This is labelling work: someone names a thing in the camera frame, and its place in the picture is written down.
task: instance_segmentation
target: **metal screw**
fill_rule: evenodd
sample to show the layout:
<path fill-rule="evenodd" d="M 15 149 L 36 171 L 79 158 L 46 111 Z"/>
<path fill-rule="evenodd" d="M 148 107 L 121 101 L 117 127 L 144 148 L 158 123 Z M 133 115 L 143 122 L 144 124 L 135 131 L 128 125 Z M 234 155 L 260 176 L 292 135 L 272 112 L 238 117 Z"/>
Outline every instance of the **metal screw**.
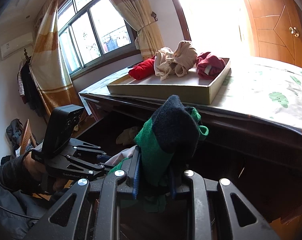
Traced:
<path fill-rule="evenodd" d="M 88 181 L 86 180 L 86 179 L 79 179 L 78 180 L 78 184 L 80 185 L 80 186 L 84 186 L 84 185 L 86 185 L 88 183 Z"/>
<path fill-rule="evenodd" d="M 114 175 L 117 177 L 121 177 L 125 174 L 125 172 L 123 170 L 118 170 L 114 172 Z"/>
<path fill-rule="evenodd" d="M 194 171 L 192 170 L 186 170 L 184 171 L 184 175 L 188 177 L 192 177 L 194 175 Z"/>
<path fill-rule="evenodd" d="M 230 180 L 226 178 L 220 179 L 220 183 L 224 186 L 228 186 L 231 184 Z"/>

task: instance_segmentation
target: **human hand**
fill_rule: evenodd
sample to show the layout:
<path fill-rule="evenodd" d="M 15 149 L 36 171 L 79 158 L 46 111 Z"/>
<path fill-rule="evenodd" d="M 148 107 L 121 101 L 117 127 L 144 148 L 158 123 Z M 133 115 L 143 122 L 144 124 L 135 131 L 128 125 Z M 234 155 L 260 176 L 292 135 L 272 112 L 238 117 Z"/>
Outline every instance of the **human hand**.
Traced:
<path fill-rule="evenodd" d="M 45 166 L 31 158 L 31 154 L 27 154 L 23 161 L 24 167 L 29 171 L 33 179 L 41 181 L 42 174 L 45 173 Z M 56 178 L 53 190 L 61 190 L 67 184 L 68 179 Z"/>

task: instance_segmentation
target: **curtain tieback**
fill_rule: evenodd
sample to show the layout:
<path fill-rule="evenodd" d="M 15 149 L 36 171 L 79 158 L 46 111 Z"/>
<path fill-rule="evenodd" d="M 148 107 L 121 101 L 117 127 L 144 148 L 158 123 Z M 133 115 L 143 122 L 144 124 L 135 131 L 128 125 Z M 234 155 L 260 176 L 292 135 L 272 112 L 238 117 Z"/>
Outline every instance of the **curtain tieback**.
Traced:
<path fill-rule="evenodd" d="M 144 25 L 141 29 L 138 30 L 138 33 L 140 33 L 140 31 L 141 31 L 142 29 L 144 29 L 145 27 L 147 27 L 147 26 L 149 26 L 149 25 L 151 25 L 151 24 L 153 24 L 153 23 L 155 23 L 155 22 L 151 22 L 151 23 L 149 23 L 149 24 L 147 24 L 147 25 Z"/>

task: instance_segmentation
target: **red clothing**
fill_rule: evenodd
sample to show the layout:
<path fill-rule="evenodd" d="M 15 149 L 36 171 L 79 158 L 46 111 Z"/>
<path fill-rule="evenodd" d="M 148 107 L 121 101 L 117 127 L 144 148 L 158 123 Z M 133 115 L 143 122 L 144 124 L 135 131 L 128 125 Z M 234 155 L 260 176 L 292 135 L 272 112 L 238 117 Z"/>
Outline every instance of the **red clothing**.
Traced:
<path fill-rule="evenodd" d="M 223 59 L 218 58 L 211 52 L 201 53 L 195 60 L 198 75 L 203 79 L 215 79 L 225 68 Z"/>
<path fill-rule="evenodd" d="M 144 79 L 152 74 L 155 74 L 153 58 L 148 58 L 147 60 L 134 66 L 134 68 L 129 71 L 129 75 L 137 80 Z"/>

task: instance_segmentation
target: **white cloth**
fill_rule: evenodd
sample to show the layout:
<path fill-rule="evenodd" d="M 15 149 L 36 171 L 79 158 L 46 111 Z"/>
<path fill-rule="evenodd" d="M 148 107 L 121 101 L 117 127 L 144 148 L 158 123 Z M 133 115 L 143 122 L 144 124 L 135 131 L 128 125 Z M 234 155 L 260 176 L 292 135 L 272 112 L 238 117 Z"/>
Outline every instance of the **white cloth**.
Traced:
<path fill-rule="evenodd" d="M 173 62 L 176 63 L 174 72 L 178 77 L 182 77 L 188 73 L 190 68 L 193 68 L 197 53 L 190 41 L 180 41 L 173 55 Z"/>
<path fill-rule="evenodd" d="M 155 75 L 164 80 L 170 74 L 182 77 L 193 67 L 197 53 L 190 41 L 180 41 L 177 49 L 173 52 L 170 48 L 161 48 L 155 53 Z"/>
<path fill-rule="evenodd" d="M 118 165 L 123 159 L 131 157 L 134 153 L 135 146 L 136 145 L 132 146 L 129 149 L 124 149 L 123 151 L 119 152 L 117 155 L 114 155 L 108 161 L 106 161 L 106 164 Z"/>
<path fill-rule="evenodd" d="M 210 107 L 302 129 L 302 68 L 259 57 L 231 64 Z"/>
<path fill-rule="evenodd" d="M 172 62 L 173 51 L 170 48 L 164 47 L 155 53 L 154 71 L 161 81 L 166 79 L 169 74 L 174 74 L 174 68 L 171 66 Z"/>
<path fill-rule="evenodd" d="M 21 78 L 21 69 L 23 68 L 24 64 L 27 62 L 27 59 L 24 58 L 21 60 L 20 65 L 19 65 L 19 72 L 18 72 L 18 86 L 19 86 L 19 94 L 20 96 L 24 96 L 24 88 L 23 88 L 23 83 L 22 83 L 22 78 Z"/>

